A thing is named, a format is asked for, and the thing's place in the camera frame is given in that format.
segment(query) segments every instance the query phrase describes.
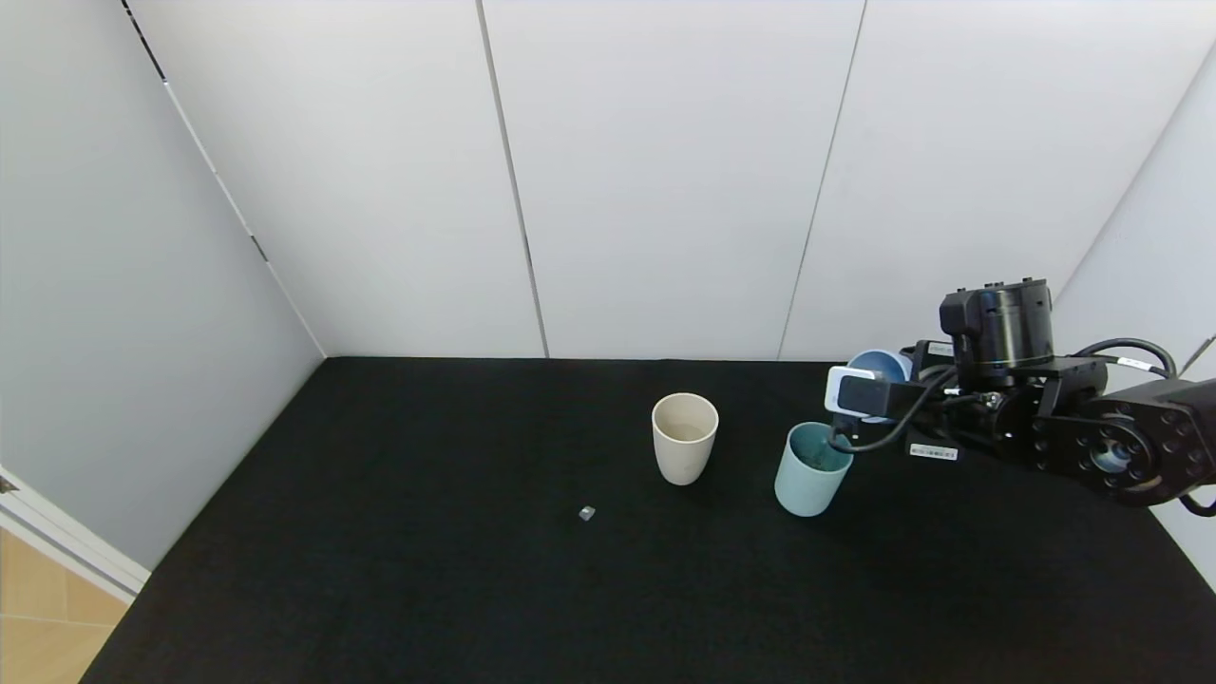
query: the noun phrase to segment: light blue cup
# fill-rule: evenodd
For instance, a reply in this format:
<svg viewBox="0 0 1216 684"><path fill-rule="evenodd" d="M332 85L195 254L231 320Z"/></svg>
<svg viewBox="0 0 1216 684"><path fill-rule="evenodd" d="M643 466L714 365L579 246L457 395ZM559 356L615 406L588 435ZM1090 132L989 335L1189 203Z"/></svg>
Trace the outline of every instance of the light blue cup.
<svg viewBox="0 0 1216 684"><path fill-rule="evenodd" d="M781 505L796 516L811 517L827 510L852 465L852 454L828 447L831 430L822 422L803 422L786 437L773 489ZM837 434L835 442L848 444L849 439Z"/></svg>

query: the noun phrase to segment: label sticker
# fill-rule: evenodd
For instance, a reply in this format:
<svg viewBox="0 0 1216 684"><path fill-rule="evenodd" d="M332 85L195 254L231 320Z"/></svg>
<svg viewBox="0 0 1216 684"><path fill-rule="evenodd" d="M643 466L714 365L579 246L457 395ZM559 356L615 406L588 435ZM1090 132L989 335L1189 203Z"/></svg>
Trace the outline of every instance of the label sticker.
<svg viewBox="0 0 1216 684"><path fill-rule="evenodd" d="M1133 368L1136 370L1147 370L1147 371L1152 371L1153 370L1153 364L1145 364L1144 361L1141 361L1141 360L1137 360L1137 359L1128 359L1128 358L1125 358L1125 357L1120 357L1119 360L1115 361L1115 363L1119 364L1119 365L1121 365L1121 366L1131 366L1131 368Z"/></svg>
<svg viewBox="0 0 1216 684"><path fill-rule="evenodd" d="M957 461L958 449L952 449L950 447L930 447L929 444L912 444L908 448L908 453L913 456L924 456L927 459L941 459L944 461Z"/></svg>
<svg viewBox="0 0 1216 684"><path fill-rule="evenodd" d="M948 342L929 342L929 353L936 357L953 358L955 346Z"/></svg>

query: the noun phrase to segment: black cable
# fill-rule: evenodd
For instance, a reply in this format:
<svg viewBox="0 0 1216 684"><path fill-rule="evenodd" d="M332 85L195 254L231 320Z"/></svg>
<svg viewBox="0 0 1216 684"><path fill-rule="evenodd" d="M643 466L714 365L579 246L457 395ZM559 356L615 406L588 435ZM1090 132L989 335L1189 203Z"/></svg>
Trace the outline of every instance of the black cable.
<svg viewBox="0 0 1216 684"><path fill-rule="evenodd" d="M910 425L912 425L912 419L916 416L917 411L924 408L924 404L929 400L929 398L933 397L933 394L935 394L939 389L941 389L942 386L950 382L955 377L956 372L957 370L955 368L950 368L942 371L940 375L938 375L938 377L935 377L933 382L930 382L929 386L924 388L924 394L917 397L917 400L912 403L912 407L908 409L906 414L903 414L903 417L901 417L900 421L895 424L895 427L893 427L891 431L886 433L886 436L879 439L878 442L871 442L869 444L862 444L860 447L854 447L852 444L837 444L835 438L837 434L839 434L839 430L837 428L837 426L833 425L832 430L828 432L828 445L835 449L837 452L844 452L845 454L861 454L865 452L873 452L876 449L890 447L891 444L895 443L896 439L899 439L905 432L907 432L907 428Z"/></svg>
<svg viewBox="0 0 1216 684"><path fill-rule="evenodd" d="M1212 501L1212 505L1210 506L1204 506L1200 505L1199 501L1192 499L1190 494L1183 494L1178 497L1178 500L1182 501L1183 506L1187 506L1188 511L1200 517L1216 517L1216 501Z"/></svg>
<svg viewBox="0 0 1216 684"><path fill-rule="evenodd" d="M1102 360L1107 361L1110 365L1122 365L1122 364L1119 363L1119 357L1109 357L1107 354L1088 354L1088 355L1092 357L1092 358L1094 358L1094 359L1102 359ZM1155 372L1156 375L1160 375L1161 377L1170 377L1170 374L1164 368L1161 368L1161 366L1149 366L1149 368L1147 368L1144 370L1145 370L1145 372Z"/></svg>
<svg viewBox="0 0 1216 684"><path fill-rule="evenodd" d="M1073 354L1074 357L1090 357L1098 352L1104 352L1107 349L1114 349L1116 347L1126 347L1128 349L1144 349L1145 352L1153 354L1161 361L1164 366L1166 377L1178 377L1178 366L1173 363L1173 357L1170 352L1166 352L1160 344L1154 344L1148 340L1138 340L1136 337L1115 337L1114 340L1104 340L1102 342L1096 342L1090 344L1085 349Z"/></svg>

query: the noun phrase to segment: wall panel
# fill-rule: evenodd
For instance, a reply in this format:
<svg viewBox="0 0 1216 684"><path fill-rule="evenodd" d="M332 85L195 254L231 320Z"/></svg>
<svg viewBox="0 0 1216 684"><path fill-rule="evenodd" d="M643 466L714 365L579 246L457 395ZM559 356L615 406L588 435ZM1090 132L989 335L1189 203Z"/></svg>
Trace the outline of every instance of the wall panel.
<svg viewBox="0 0 1216 684"><path fill-rule="evenodd" d="M552 354L775 358L860 0L485 13Z"/></svg>
<svg viewBox="0 0 1216 684"><path fill-rule="evenodd" d="M133 0L331 355L541 355L473 0Z"/></svg>
<svg viewBox="0 0 1216 684"><path fill-rule="evenodd" d="M786 336L940 336L956 287L1058 292L1216 37L1216 4L871 0Z"/></svg>

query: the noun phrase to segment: white door frame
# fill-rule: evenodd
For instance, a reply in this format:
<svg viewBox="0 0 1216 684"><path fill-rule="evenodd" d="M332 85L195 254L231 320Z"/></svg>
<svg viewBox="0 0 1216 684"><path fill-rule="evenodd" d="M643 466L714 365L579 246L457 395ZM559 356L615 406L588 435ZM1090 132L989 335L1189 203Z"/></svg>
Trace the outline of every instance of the white door frame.
<svg viewBox="0 0 1216 684"><path fill-rule="evenodd" d="M4 466L0 466L0 476L17 487L0 494L0 527L107 594L125 604L135 600L148 579L143 566L107 544Z"/></svg>

